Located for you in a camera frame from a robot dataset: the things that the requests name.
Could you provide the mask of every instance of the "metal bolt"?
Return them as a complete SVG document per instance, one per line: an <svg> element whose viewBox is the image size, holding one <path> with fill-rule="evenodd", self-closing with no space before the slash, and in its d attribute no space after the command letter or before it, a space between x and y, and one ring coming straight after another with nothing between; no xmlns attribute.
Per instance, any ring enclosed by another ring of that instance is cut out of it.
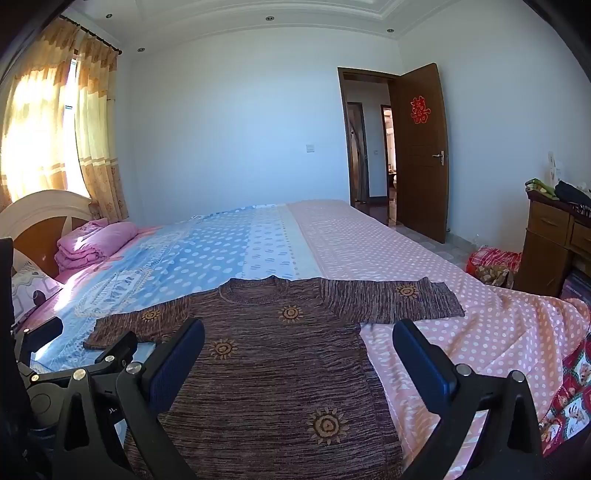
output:
<svg viewBox="0 0 591 480"><path fill-rule="evenodd" d="M463 377L469 377L472 373L472 369L466 364L459 364L456 366L456 371Z"/></svg>
<svg viewBox="0 0 591 480"><path fill-rule="evenodd" d="M514 370L511 376L513 377L513 380L515 380L517 383L523 383L525 381L525 375L521 373L519 370Z"/></svg>
<svg viewBox="0 0 591 480"><path fill-rule="evenodd" d="M135 375L142 370L142 364L139 362L131 362L127 367L125 367L125 371L129 374Z"/></svg>
<svg viewBox="0 0 591 480"><path fill-rule="evenodd" d="M72 376L74 377L74 380L82 380L86 376L86 370L79 368Z"/></svg>

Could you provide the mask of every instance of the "red chinese character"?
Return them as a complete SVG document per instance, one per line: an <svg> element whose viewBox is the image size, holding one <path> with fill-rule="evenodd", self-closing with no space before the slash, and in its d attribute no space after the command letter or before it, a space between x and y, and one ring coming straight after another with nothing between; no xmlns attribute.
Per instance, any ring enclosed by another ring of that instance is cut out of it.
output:
<svg viewBox="0 0 591 480"><path fill-rule="evenodd" d="M418 124L426 124L427 120L429 120L429 114L431 113L430 108L426 108L425 106L425 98L420 96L419 98L414 98L412 102L410 102L411 106L413 107L410 116L413 118L414 122Z"/></svg>

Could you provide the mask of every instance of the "red plaid bag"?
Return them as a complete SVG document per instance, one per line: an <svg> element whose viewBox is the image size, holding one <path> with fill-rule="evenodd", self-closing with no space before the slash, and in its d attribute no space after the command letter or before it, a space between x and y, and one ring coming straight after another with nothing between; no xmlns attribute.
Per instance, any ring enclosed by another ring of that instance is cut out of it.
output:
<svg viewBox="0 0 591 480"><path fill-rule="evenodd" d="M517 272L521 263L521 255L515 252L503 252L498 248L480 247L468 258L466 272L474 275L478 267L490 267L492 265L503 265L512 272Z"/></svg>

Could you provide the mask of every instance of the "curtain rod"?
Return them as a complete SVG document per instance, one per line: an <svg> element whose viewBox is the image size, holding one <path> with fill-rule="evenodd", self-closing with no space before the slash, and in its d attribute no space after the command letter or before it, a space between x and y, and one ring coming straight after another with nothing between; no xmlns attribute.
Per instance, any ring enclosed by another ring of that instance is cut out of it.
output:
<svg viewBox="0 0 591 480"><path fill-rule="evenodd" d="M78 27L80 27L81 30L85 31L86 33L88 33L89 35L92 35L94 38L96 38L97 40L100 40L101 42L103 42L105 45L107 45L108 47L111 47L113 50L115 50L116 52L119 53L119 55L121 55L123 52L118 49L115 48L113 45L111 45L109 42L107 42L106 40L100 38L96 33L91 32L90 30L88 30L88 28L83 27L82 25L80 25L79 23L74 22L71 18L66 17L65 15L60 15L60 18L67 20L70 23L73 23L74 25L78 25Z"/></svg>

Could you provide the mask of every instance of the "headboard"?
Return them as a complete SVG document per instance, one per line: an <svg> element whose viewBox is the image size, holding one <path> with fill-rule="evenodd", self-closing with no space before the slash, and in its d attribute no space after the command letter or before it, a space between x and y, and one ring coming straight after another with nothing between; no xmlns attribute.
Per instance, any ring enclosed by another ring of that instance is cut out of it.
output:
<svg viewBox="0 0 591 480"><path fill-rule="evenodd" d="M51 278L59 273L54 255L57 241L91 220L90 199L65 190L43 190L10 204L0 212L0 238L14 242L12 266L31 260Z"/></svg>

